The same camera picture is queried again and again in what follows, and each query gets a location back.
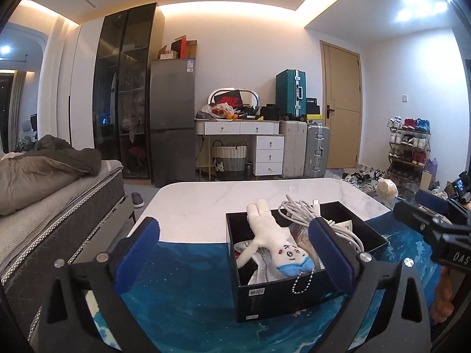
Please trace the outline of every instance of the silver suitcase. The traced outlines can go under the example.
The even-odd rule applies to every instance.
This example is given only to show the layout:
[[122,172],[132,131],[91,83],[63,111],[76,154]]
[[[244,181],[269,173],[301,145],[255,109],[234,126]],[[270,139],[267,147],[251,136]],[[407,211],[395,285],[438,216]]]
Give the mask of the silver suitcase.
[[326,174],[327,156],[329,155],[330,130],[328,127],[308,125],[306,140],[305,178],[323,178]]
[[306,155],[307,124],[299,121],[281,121],[280,134],[284,135],[284,178],[301,178]]

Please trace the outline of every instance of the plush toy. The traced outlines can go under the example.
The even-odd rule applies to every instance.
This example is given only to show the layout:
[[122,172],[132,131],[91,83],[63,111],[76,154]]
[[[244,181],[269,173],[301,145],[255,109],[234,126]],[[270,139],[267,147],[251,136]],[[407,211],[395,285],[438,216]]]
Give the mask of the plush toy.
[[314,269],[312,259],[296,245],[289,228],[282,228],[276,223],[265,199],[247,206],[247,219],[255,238],[237,258],[237,268],[246,265],[258,248],[264,247],[270,251],[277,271],[286,277],[298,276]]

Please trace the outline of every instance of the refrigerator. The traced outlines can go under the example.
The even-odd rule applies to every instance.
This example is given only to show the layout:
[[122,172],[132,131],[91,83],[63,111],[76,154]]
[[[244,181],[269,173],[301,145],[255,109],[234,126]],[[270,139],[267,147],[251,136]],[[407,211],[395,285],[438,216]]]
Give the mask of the refrigerator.
[[194,181],[194,59],[151,63],[149,126],[154,185]]

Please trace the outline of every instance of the black box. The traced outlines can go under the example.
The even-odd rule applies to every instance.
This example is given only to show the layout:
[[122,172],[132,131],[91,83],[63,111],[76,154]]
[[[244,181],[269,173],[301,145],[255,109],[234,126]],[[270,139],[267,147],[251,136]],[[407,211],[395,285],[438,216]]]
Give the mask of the black box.
[[[388,245],[384,237],[340,202],[323,203],[320,207],[321,215],[325,219],[333,220],[335,223],[351,220],[353,232],[362,241],[365,251],[376,259],[381,257]],[[291,224],[289,220],[280,216],[278,210],[272,210],[272,215],[281,227],[288,227]],[[301,294],[291,292],[296,278],[247,285],[257,265],[251,259],[241,269],[237,269],[234,244],[252,240],[254,234],[247,221],[246,212],[226,214],[226,221],[228,259],[237,322],[291,314],[342,295],[335,289],[326,270],[314,272],[309,288]],[[301,275],[296,286],[297,291],[306,287],[309,277],[310,273]]]

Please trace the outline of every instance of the metal screw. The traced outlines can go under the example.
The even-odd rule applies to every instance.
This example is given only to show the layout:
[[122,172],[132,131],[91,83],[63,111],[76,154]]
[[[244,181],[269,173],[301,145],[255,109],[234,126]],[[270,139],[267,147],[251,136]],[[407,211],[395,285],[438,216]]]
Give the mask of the metal screw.
[[410,257],[406,257],[404,259],[404,264],[407,265],[409,268],[414,266],[414,261]]
[[57,259],[57,260],[54,262],[54,266],[55,266],[56,268],[62,268],[64,265],[65,265],[64,259]]
[[373,257],[368,252],[362,252],[360,254],[360,260],[363,261],[363,263],[369,263],[373,260]]
[[99,263],[105,263],[106,261],[108,261],[109,258],[110,256],[106,252],[101,252],[97,255],[97,261]]

